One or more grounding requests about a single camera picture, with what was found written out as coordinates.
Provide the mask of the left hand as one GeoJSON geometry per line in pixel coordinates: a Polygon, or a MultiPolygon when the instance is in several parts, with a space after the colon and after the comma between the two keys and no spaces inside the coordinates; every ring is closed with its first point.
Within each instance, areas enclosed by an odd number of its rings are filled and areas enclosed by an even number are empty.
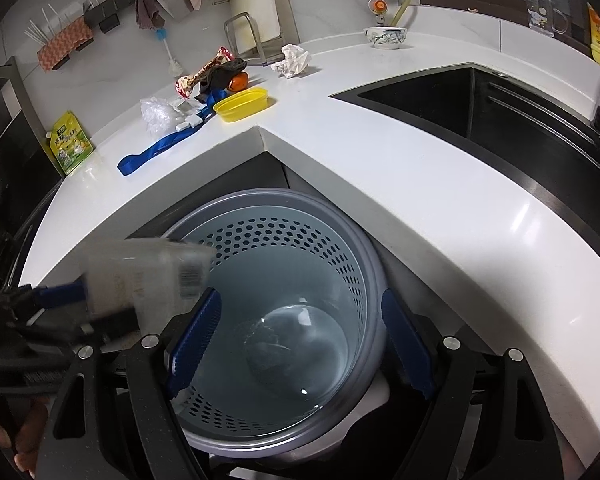
{"type": "Polygon", "coordinates": [[[48,402],[50,398],[47,396],[29,400],[29,411],[13,438],[0,425],[0,449],[14,452],[16,468],[31,479],[36,478],[38,451],[48,419],[48,402]]]}

